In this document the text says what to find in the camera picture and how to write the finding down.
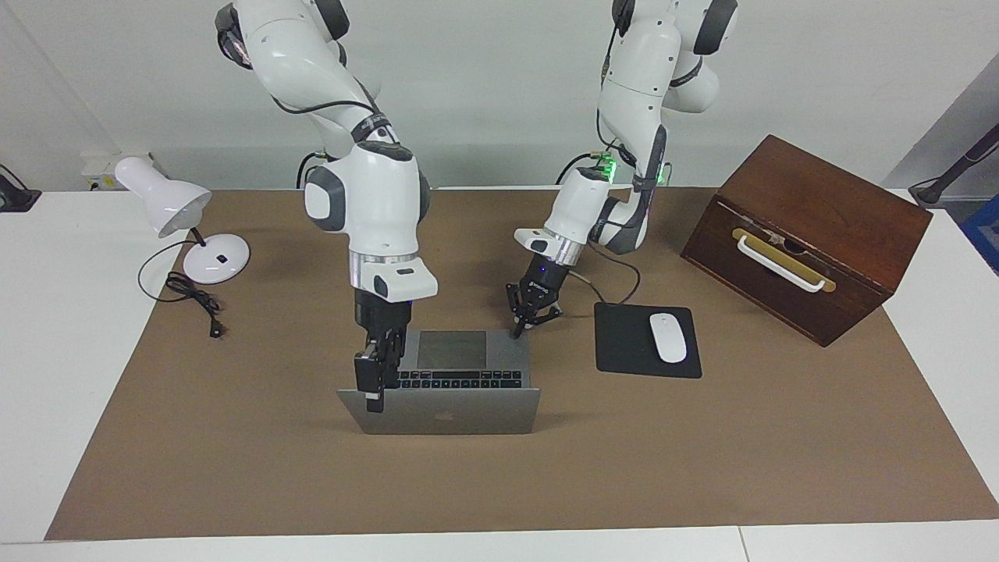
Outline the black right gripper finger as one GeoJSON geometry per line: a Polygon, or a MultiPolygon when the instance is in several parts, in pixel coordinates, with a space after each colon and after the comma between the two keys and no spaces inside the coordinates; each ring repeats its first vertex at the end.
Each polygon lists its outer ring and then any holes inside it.
{"type": "Polygon", "coordinates": [[[384,412],[386,372],[386,336],[368,338],[367,345],[354,355],[354,380],[357,391],[365,395],[365,410],[384,412]]]}
{"type": "Polygon", "coordinates": [[[381,360],[386,374],[397,373],[406,345],[406,327],[392,327],[381,337],[381,360]]]}

